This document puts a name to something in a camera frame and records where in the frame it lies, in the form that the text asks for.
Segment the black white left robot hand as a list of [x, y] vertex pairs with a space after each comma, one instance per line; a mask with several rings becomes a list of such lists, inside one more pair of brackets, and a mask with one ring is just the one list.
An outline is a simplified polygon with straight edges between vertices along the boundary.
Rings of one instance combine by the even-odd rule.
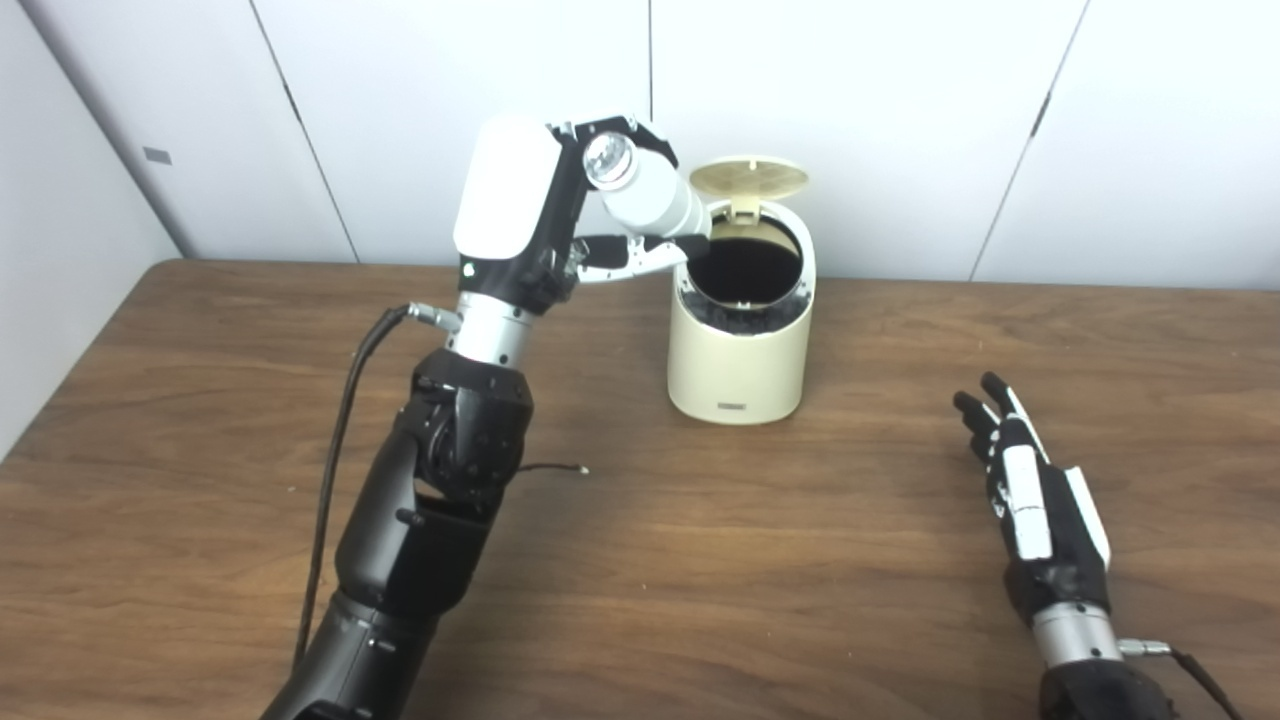
[[460, 288], [541, 315], [581, 283], [704, 258], [712, 218], [667, 136], [614, 114], [480, 131], [452, 233]]

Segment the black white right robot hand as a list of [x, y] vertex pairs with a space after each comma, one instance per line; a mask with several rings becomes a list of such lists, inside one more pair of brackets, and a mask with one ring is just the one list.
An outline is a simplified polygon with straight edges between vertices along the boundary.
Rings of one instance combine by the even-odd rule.
[[1110, 611], [1111, 548], [1080, 468], [1051, 461], [1015, 389], [987, 372], [982, 400], [965, 391], [954, 406], [986, 475], [986, 495], [1007, 552], [1004, 587], [1015, 614], [1032, 625], [1059, 603]]

